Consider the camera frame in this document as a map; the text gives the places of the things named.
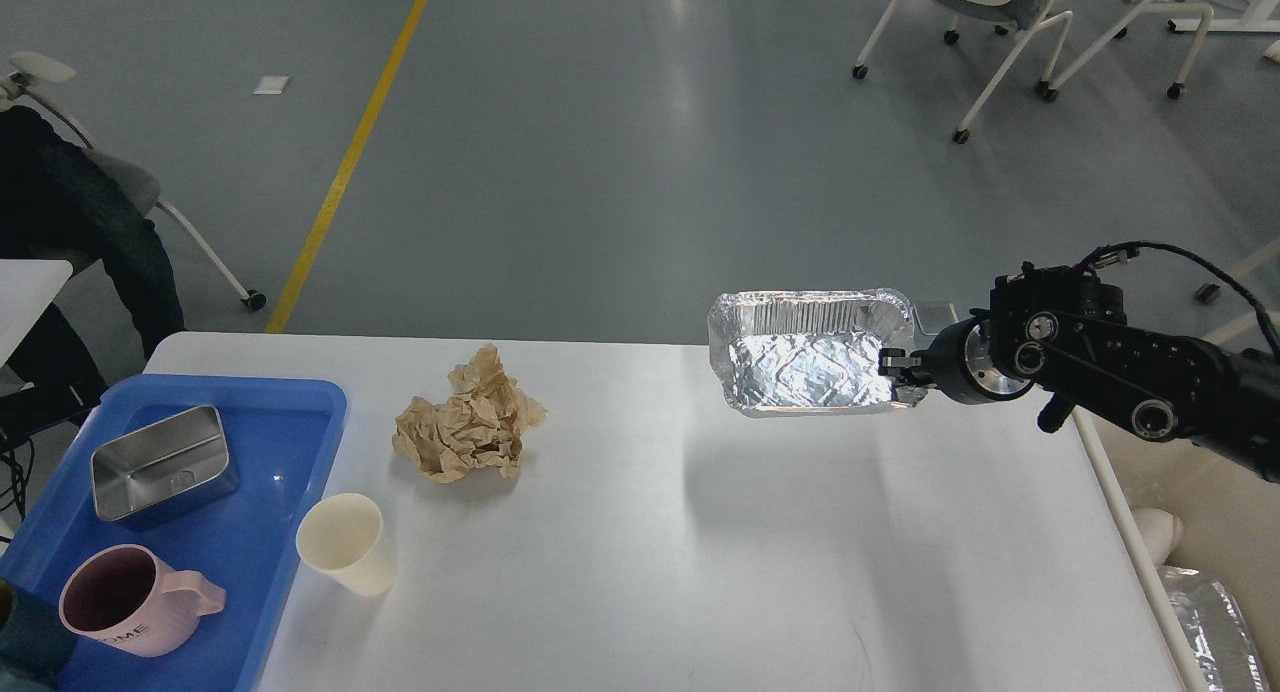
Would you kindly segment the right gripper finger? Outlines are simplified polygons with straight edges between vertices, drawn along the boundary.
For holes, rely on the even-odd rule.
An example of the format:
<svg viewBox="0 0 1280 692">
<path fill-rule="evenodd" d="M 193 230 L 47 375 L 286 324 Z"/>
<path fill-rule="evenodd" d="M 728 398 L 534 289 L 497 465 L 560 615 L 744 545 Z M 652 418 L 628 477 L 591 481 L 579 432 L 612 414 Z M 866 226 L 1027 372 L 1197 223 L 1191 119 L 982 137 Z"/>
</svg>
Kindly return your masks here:
<svg viewBox="0 0 1280 692">
<path fill-rule="evenodd" d="M 933 374 L 925 365 L 924 350 L 883 347 L 878 353 L 878 374 L 892 379 L 895 388 L 934 388 Z"/>
</svg>

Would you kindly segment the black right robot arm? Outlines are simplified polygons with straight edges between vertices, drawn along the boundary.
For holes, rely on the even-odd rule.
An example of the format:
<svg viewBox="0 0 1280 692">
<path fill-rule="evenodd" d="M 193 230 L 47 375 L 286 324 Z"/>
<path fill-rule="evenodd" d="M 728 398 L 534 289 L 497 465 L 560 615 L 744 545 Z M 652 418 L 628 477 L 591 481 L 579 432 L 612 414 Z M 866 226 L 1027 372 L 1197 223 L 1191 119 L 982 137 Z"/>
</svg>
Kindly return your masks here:
<svg viewBox="0 0 1280 692">
<path fill-rule="evenodd" d="M 936 388 L 966 405 L 1015 400 L 1044 388 L 1038 427 L 1053 434 L 1078 408 L 1139 440 L 1187 440 L 1279 478 L 1277 327 L 1247 287 L 1183 247 L 1190 260 L 1242 295 L 1265 349 L 1228 353 L 1202 338 L 1162 335 L 1128 324 L 1119 287 L 1100 269 L 1134 258 L 1153 242 L 1101 246 L 1078 263 L 1037 267 L 993 281 L 987 308 L 943 327 L 923 350 L 883 347 L 878 372 L 893 388 Z"/>
</svg>

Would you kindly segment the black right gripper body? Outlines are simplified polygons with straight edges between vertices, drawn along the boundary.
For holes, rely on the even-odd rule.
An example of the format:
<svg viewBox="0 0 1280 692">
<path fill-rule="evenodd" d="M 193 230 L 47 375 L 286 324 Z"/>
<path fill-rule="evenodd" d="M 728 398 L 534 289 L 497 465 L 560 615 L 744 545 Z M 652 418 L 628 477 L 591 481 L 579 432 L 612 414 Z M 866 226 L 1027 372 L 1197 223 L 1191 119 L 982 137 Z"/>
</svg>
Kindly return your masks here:
<svg viewBox="0 0 1280 692">
<path fill-rule="evenodd" d="M 1016 400 L 1032 388 L 996 367 L 984 320 L 977 317 L 938 333 L 925 350 L 925 372 L 938 391 L 966 405 Z"/>
</svg>

